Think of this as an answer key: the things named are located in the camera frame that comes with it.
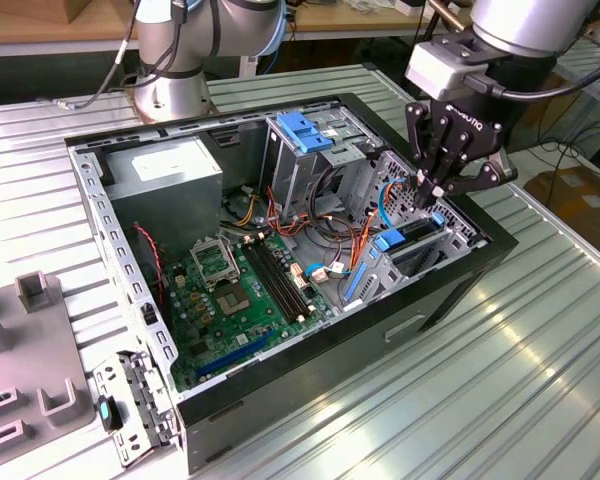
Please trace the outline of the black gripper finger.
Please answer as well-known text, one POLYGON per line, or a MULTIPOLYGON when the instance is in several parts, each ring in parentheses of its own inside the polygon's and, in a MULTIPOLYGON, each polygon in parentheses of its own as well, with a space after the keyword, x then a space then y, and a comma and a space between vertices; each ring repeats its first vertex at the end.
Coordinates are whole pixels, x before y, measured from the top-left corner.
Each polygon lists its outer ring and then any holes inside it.
POLYGON ((440 102, 434 102, 432 107, 409 103, 405 107, 405 119, 412 158, 418 168, 414 205, 432 206, 444 194, 449 162, 443 147, 453 120, 446 105, 440 102))
POLYGON ((431 170, 431 196, 438 200, 516 180, 518 169, 508 159, 503 145, 502 131, 461 130, 446 134, 431 170))

